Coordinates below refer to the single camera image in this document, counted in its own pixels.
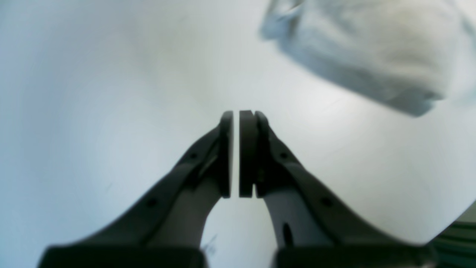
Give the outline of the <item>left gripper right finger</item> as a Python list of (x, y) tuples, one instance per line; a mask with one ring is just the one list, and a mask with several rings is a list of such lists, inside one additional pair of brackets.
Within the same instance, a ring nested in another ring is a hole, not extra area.
[(262, 112), (240, 111), (240, 197), (264, 200), (278, 249), (272, 268), (435, 268), (432, 247), (377, 230), (302, 166)]

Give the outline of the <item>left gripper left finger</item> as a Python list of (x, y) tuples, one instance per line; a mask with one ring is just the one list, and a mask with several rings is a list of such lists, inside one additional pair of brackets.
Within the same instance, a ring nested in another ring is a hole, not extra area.
[(231, 195), (233, 112), (187, 149), (131, 208), (76, 243), (49, 247), (40, 268), (207, 268), (207, 217)]

